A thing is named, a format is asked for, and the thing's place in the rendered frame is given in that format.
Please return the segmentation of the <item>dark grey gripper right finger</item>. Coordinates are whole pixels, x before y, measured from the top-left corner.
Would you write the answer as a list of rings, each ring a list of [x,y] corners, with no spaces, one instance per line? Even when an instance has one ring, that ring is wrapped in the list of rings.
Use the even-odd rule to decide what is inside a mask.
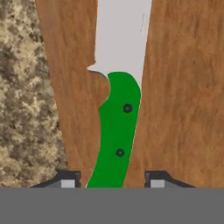
[[[144,179],[145,188],[193,188],[193,185],[189,185],[185,182],[173,178],[168,171],[146,171],[144,173]]]

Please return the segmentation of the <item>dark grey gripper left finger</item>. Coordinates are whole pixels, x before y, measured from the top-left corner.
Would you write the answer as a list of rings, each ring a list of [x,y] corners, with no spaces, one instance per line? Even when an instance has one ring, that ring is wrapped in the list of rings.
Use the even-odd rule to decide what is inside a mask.
[[[80,171],[68,171],[57,170],[56,175],[44,181],[36,184],[33,188],[78,188],[81,186],[81,172]]]

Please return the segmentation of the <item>green-handled knife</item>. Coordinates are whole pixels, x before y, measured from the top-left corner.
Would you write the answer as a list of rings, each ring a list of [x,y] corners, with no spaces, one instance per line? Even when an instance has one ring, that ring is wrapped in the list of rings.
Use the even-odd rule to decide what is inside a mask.
[[[94,64],[109,95],[99,107],[101,143],[88,188],[121,187],[135,138],[152,0],[98,0]]]

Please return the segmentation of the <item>brown wooden cutting board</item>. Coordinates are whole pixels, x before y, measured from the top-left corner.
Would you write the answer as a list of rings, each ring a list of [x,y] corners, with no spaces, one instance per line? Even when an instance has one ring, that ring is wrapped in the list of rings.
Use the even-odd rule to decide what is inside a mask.
[[[94,61],[96,0],[35,0],[67,164],[88,182],[109,83]],[[197,187],[224,187],[224,0],[153,0],[143,98],[127,187],[166,170]]]

